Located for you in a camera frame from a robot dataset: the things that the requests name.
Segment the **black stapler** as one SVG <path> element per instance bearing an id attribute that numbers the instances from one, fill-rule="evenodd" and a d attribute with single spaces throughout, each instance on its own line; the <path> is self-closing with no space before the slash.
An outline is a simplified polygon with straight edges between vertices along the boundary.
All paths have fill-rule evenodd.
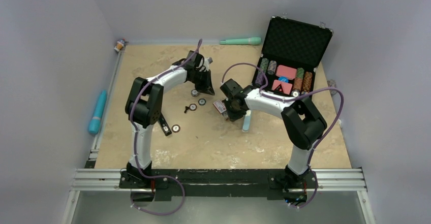
<path id="1" fill-rule="evenodd" d="M 159 125 L 160 125 L 160 127 L 161 127 L 161 129 L 162 129 L 162 131 L 166 137 L 172 134 L 172 130 L 171 130 L 170 126 L 168 125 L 163 114 L 160 115 L 160 117 L 158 119 L 158 123 L 159 123 Z"/>

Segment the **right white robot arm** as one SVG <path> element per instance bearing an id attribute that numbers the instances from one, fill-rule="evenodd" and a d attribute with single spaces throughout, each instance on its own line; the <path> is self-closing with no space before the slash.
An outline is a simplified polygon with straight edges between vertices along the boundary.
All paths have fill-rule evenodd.
<path id="1" fill-rule="evenodd" d="M 241 87 L 229 79 L 220 87 L 225 95 L 224 103 L 229 120 L 234 122 L 244 117 L 247 111 L 260 111 L 280 118 L 288 138 L 293 144 L 291 157 L 285 167 L 285 180 L 297 187 L 305 181 L 310 171 L 312 148 L 323 137 L 327 123 L 310 97 L 287 101 L 280 96 L 261 93 L 252 85 Z"/>

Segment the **red white staple box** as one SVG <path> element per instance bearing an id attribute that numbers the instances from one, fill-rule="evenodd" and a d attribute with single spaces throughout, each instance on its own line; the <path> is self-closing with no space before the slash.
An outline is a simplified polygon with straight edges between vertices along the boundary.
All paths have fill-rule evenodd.
<path id="1" fill-rule="evenodd" d="M 224 117 L 225 120 L 229 119 L 227 109 L 222 101 L 220 100 L 214 101 L 213 105 L 217 109 L 217 111 Z"/>

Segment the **light blue stapler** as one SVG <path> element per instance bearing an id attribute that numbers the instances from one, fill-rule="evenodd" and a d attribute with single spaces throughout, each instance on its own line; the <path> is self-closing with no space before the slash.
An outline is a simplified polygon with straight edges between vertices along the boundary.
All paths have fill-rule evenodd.
<path id="1" fill-rule="evenodd" d="M 242 125 L 242 131 L 244 133 L 247 133 L 250 130 L 251 115 L 252 115 L 252 111 L 251 110 L 247 110 L 246 114 L 244 116 L 244 121 L 243 121 L 243 125 Z"/>

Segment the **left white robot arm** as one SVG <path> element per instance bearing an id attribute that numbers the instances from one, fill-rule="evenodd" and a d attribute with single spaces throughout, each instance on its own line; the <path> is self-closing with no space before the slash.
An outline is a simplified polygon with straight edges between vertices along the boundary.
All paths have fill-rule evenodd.
<path id="1" fill-rule="evenodd" d="M 132 153 L 126 172 L 139 188 L 151 183 L 151 136 L 155 123 L 162 116 L 164 93 L 186 82 L 194 84 L 198 93 L 214 95 L 210 64 L 197 51 L 174 62 L 167 70 L 149 78 L 137 77 L 132 84 L 125 112 L 132 127 Z"/>

